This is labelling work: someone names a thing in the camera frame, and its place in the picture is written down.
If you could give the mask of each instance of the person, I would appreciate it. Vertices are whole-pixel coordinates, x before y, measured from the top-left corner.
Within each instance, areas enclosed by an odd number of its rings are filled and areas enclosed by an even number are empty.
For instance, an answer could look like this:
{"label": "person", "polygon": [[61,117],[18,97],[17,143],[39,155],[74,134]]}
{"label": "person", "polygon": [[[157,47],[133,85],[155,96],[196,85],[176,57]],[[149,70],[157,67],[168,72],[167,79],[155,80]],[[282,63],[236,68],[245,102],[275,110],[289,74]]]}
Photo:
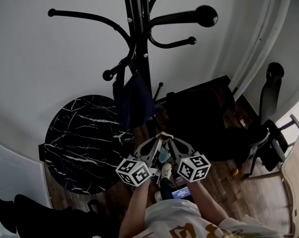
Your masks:
{"label": "person", "polygon": [[163,201],[148,209],[146,203],[151,179],[135,189],[120,226],[120,238],[282,237],[260,222],[246,224],[229,218],[198,181],[187,182],[195,204],[184,199],[171,199],[171,172],[171,165],[165,164],[160,182]]}

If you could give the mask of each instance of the black coat rack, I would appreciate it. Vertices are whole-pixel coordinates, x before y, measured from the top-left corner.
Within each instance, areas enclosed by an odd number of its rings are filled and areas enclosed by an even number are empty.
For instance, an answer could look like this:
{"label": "black coat rack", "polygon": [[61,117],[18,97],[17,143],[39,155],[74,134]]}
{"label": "black coat rack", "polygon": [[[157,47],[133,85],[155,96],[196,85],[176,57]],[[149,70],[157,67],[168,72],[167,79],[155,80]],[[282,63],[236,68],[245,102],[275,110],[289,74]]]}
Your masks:
{"label": "black coat rack", "polygon": [[130,36],[115,22],[94,14],[50,9],[48,11],[48,16],[85,18],[100,21],[112,26],[114,30],[118,31],[127,42],[129,46],[129,52],[118,65],[103,72],[104,80],[112,80],[114,75],[117,74],[119,70],[125,68],[128,62],[133,60],[139,68],[139,72],[148,88],[148,91],[151,93],[147,40],[149,39],[153,45],[162,49],[170,49],[188,44],[194,45],[196,43],[196,39],[194,37],[189,37],[185,40],[176,41],[169,44],[161,44],[154,40],[151,35],[151,29],[157,25],[182,23],[198,23],[204,27],[211,27],[214,26],[218,21],[218,15],[215,9],[207,5],[202,5],[196,10],[192,11],[178,12],[150,19],[150,12],[155,2],[156,0],[125,0]]}

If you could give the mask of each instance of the black chair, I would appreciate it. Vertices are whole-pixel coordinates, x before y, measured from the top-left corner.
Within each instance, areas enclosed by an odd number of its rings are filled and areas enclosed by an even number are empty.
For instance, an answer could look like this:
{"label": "black chair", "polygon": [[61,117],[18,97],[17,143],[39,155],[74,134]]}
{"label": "black chair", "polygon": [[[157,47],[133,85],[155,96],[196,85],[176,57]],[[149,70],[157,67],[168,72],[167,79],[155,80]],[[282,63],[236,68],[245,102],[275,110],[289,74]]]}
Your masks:
{"label": "black chair", "polygon": [[107,237],[105,220],[92,209],[97,204],[91,201],[87,213],[71,207],[58,211],[17,195],[14,202],[0,200],[0,222],[10,232],[18,231],[21,238]]}
{"label": "black chair", "polygon": [[256,160],[260,158],[263,165],[268,171],[272,171],[279,163],[283,163],[286,159],[285,153],[289,147],[293,146],[295,142],[288,143],[282,134],[282,131],[292,125],[296,125],[299,129],[299,121],[294,115],[290,115],[291,121],[284,126],[278,128],[274,122],[267,120],[263,127],[269,131],[267,142],[260,147],[255,153],[252,161],[252,167],[249,174],[245,174],[244,178],[248,178],[253,174]]}
{"label": "black chair", "polygon": [[238,165],[242,164],[270,140],[269,128],[264,123],[276,111],[283,76],[284,69],[279,63],[269,64],[267,81],[261,92],[259,117],[248,129],[225,128],[223,113],[227,108],[235,108],[233,95],[227,86],[222,87],[225,96],[222,107],[212,90],[167,94],[171,133],[190,143],[209,161],[233,159]]}

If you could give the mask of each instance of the marble table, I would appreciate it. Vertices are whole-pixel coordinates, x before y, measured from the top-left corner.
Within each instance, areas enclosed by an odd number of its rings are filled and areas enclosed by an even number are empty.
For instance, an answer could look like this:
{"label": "marble table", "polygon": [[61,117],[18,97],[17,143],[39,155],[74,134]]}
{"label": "marble table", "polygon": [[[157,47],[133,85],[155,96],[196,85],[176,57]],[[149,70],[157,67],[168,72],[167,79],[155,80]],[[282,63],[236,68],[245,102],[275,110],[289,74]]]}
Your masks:
{"label": "marble table", "polygon": [[116,167],[134,149],[134,134],[118,122],[114,101],[77,98],[52,120],[43,147],[49,171],[67,190],[95,194],[114,185]]}

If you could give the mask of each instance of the white cube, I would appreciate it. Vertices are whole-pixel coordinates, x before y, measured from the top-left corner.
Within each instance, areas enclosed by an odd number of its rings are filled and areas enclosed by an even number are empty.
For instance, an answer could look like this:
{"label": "white cube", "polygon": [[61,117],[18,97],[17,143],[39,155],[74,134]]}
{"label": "white cube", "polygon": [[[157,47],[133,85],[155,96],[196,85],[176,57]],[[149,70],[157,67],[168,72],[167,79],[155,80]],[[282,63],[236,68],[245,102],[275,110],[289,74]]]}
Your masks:
{"label": "white cube", "polygon": [[128,159],[122,160],[116,169],[116,173],[123,182],[136,187],[151,177],[151,172],[145,162]]}
{"label": "white cube", "polygon": [[204,179],[211,167],[204,155],[200,155],[198,152],[194,154],[193,157],[182,158],[178,168],[178,174],[188,182]]}

